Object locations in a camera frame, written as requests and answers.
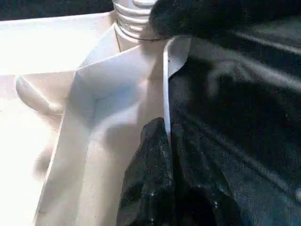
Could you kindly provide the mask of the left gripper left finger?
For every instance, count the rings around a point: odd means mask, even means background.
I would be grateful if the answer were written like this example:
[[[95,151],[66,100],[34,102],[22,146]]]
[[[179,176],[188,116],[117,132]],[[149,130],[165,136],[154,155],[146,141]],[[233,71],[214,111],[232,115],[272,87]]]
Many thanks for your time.
[[[140,145],[125,171],[116,218],[118,226],[186,226],[187,154],[170,147],[161,117],[144,125]]]

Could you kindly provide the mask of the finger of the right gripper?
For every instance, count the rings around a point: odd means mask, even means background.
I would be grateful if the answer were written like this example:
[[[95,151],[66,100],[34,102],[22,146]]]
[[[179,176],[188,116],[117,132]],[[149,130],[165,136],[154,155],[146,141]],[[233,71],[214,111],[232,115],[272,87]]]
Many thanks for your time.
[[[232,0],[158,0],[150,13],[156,35],[193,35],[209,38],[237,24],[237,3]]]

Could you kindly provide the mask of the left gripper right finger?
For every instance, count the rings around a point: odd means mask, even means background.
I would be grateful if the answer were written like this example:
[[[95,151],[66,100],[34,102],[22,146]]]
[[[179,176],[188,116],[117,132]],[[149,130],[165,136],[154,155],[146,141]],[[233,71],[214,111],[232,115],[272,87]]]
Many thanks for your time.
[[[203,138],[173,125],[175,210],[181,226],[237,226],[239,207]]]

